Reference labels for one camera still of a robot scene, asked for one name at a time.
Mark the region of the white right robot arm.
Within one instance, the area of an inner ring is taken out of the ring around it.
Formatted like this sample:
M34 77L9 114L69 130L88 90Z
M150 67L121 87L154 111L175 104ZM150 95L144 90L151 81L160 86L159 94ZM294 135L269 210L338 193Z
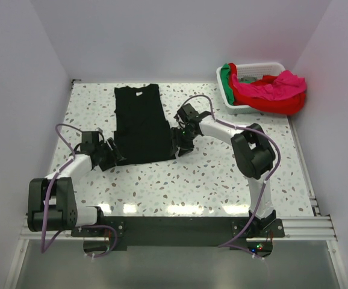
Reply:
M198 113L191 104L183 105L176 113L178 128L172 128L172 151L179 157L193 151L197 136L216 138L234 151L239 171L249 183L250 199L249 228L253 235L264 236L276 219L268 181L276 159L275 145L270 144L262 127L253 123L239 127L233 123L213 118L212 113Z

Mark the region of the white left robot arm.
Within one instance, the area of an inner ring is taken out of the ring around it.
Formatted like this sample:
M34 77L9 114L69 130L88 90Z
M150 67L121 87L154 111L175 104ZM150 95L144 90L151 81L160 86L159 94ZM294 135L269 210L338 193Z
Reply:
M105 232L106 221L96 206L78 208L74 185L96 167L103 172L115 167L123 157L112 138L100 131L83 131L81 142L66 162L44 178L29 184L27 225L30 231L65 231L84 226L92 236Z

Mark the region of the black t shirt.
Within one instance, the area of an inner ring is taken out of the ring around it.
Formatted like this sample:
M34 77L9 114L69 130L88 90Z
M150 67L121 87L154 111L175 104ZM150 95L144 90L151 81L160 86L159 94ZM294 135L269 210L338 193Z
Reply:
M159 86L120 87L116 98L114 142L125 158L118 166L156 163L175 159L171 152L170 123L160 98Z

